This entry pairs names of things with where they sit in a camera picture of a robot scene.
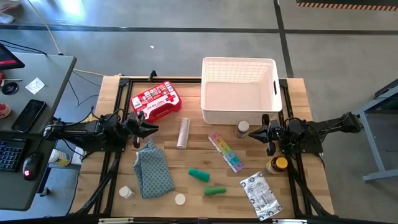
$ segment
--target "wooden tabletop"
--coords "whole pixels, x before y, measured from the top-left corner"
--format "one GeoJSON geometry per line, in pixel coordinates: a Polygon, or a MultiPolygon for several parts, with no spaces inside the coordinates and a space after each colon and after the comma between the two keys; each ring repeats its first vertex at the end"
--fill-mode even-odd
{"type": "MultiPolygon", "coordinates": [[[[312,120],[303,79],[290,78],[287,81],[294,115],[301,119],[312,120]]],[[[97,116],[113,112],[118,82],[119,77],[104,77],[95,112],[97,116]]],[[[119,166],[112,217],[256,218],[254,208],[239,182],[258,171],[264,173],[276,199],[284,207],[283,211],[275,217],[294,217],[287,173],[271,175],[265,171],[266,162],[272,159],[266,154],[267,145],[249,137],[237,139],[234,136],[234,126],[205,124],[200,109],[199,83],[174,83],[173,85],[182,99],[182,110],[156,121],[160,129],[150,137],[156,146],[164,149],[175,188],[159,198],[141,198],[137,177],[132,168],[137,150],[129,141],[119,166]],[[177,149],[182,118],[191,119],[188,147],[177,149]],[[244,169],[235,174],[227,165],[221,154],[208,140],[208,135],[214,132],[218,132],[227,142],[243,162],[244,169]],[[204,183],[189,176],[189,168],[210,173],[210,181],[204,183]],[[118,191],[125,185],[136,193],[133,198],[120,197],[118,191]],[[203,189],[210,186],[225,186],[227,190],[225,194],[206,197],[203,195],[203,189]],[[179,193],[184,194],[187,199],[182,206],[177,205],[174,200],[179,193]]],[[[132,94],[136,95],[153,86],[154,84],[150,83],[135,83],[132,94]]],[[[103,152],[96,152],[83,161],[71,212],[81,208],[98,185],[103,157],[103,152]]],[[[333,213],[322,162],[314,155],[303,154],[303,164],[309,189],[323,207],[333,213]]],[[[104,191],[102,209],[106,204],[107,191],[108,189],[104,191]]],[[[298,197],[303,210],[301,192],[298,192],[298,197]]]]}

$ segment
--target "foil packet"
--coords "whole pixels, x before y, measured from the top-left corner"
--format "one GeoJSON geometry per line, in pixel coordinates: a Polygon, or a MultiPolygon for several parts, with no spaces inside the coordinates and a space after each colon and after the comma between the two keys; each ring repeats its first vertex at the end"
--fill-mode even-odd
{"type": "Polygon", "coordinates": [[[257,172],[240,183],[253,204],[260,221],[282,211],[283,207],[276,200],[262,172],[257,172]]]}

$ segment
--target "desk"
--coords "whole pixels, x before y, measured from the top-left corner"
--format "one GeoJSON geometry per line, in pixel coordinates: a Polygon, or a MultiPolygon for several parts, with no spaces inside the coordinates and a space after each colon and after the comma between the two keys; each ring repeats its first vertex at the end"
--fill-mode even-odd
{"type": "MultiPolygon", "coordinates": [[[[104,77],[96,115],[112,113],[118,83],[119,77],[104,77]]],[[[294,115],[311,120],[312,116],[303,80],[288,79],[288,84],[294,115]]],[[[152,86],[154,86],[153,83],[135,83],[132,94],[138,94],[152,86]]],[[[133,148],[132,142],[129,141],[121,157],[111,216],[256,218],[254,208],[239,182],[261,171],[277,200],[284,206],[283,211],[275,217],[293,218],[287,173],[270,175],[265,172],[265,164],[271,159],[266,154],[266,145],[251,138],[235,138],[234,126],[205,124],[200,109],[199,83],[174,83],[174,87],[182,98],[182,110],[155,122],[160,129],[151,138],[157,146],[164,149],[175,189],[159,198],[145,200],[141,198],[137,177],[132,169],[132,163],[136,159],[136,150],[133,148]],[[188,147],[177,149],[178,131],[181,119],[184,117],[191,119],[188,147]],[[208,140],[208,135],[216,131],[243,161],[244,169],[236,174],[208,140]],[[189,168],[209,172],[210,182],[203,183],[189,176],[189,168]],[[126,200],[118,195],[118,190],[125,185],[135,191],[136,195],[132,199],[126,200]],[[225,194],[213,197],[203,196],[204,187],[220,185],[227,186],[225,194]],[[187,198],[183,206],[178,206],[174,202],[174,197],[178,193],[183,193],[187,198]]],[[[98,185],[103,157],[104,153],[96,152],[83,161],[71,212],[81,208],[98,185]]],[[[303,164],[308,187],[323,207],[333,213],[322,162],[314,155],[303,154],[303,164]]],[[[302,200],[300,192],[298,196],[299,200],[302,200]]],[[[107,189],[104,191],[102,209],[104,209],[106,199],[107,189]]]]}
{"type": "Polygon", "coordinates": [[[0,101],[11,107],[11,114],[4,119],[0,119],[1,137],[6,138],[26,138],[31,140],[31,147],[26,152],[39,150],[43,153],[43,163],[40,174],[34,181],[26,181],[22,175],[22,166],[17,172],[0,172],[0,209],[8,210],[28,210],[33,198],[39,188],[47,161],[50,158],[54,141],[46,141],[41,138],[41,130],[49,122],[61,99],[62,93],[67,85],[76,58],[71,56],[41,55],[14,53],[25,64],[25,68],[17,68],[3,71],[6,78],[21,78],[23,81],[17,82],[19,91],[14,95],[1,95],[0,101]],[[36,95],[25,89],[25,86],[36,77],[41,79],[45,87],[36,95]],[[40,118],[26,134],[16,133],[11,130],[11,126],[19,113],[25,108],[29,100],[41,100],[46,102],[40,118]]]}

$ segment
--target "keyboard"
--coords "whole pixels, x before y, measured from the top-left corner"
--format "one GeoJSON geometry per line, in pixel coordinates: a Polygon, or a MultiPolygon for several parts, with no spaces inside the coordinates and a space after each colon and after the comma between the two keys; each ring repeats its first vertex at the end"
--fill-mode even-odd
{"type": "Polygon", "coordinates": [[[0,139],[0,171],[17,172],[23,160],[25,145],[25,139],[0,139]]]}

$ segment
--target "gray floor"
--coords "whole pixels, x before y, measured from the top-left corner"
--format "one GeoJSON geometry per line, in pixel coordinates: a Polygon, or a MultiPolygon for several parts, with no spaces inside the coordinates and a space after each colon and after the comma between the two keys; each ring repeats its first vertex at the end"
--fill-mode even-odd
{"type": "MultiPolygon", "coordinates": [[[[100,27],[196,27],[277,29],[272,0],[49,0],[32,1],[49,24],[100,27]]],[[[10,13],[12,25],[41,26],[26,2],[10,13]]],[[[398,12],[310,9],[280,1],[286,29],[398,30],[398,12]]],[[[76,68],[108,75],[200,75],[203,57],[264,57],[277,62],[286,77],[279,34],[175,32],[54,32],[76,68]]],[[[57,53],[46,31],[0,30],[0,37],[50,54],[57,53]]],[[[287,35],[294,77],[304,78],[314,120],[355,110],[398,77],[398,35],[287,35]]],[[[95,83],[101,77],[84,75],[95,83]]],[[[71,80],[83,101],[99,88],[76,75],[71,80]]],[[[65,121],[84,117],[96,98],[79,106],[70,87],[56,115],[65,121]]],[[[398,179],[364,184],[362,175],[377,171],[364,134],[330,134],[324,143],[328,184],[336,214],[346,218],[398,221],[398,179]]],[[[398,153],[381,152],[387,164],[398,153]]],[[[62,215],[73,197],[77,173],[53,170],[48,186],[62,196],[35,198],[23,213],[0,211],[0,220],[62,215]],[[57,177],[63,175],[64,182],[57,177]]]]}

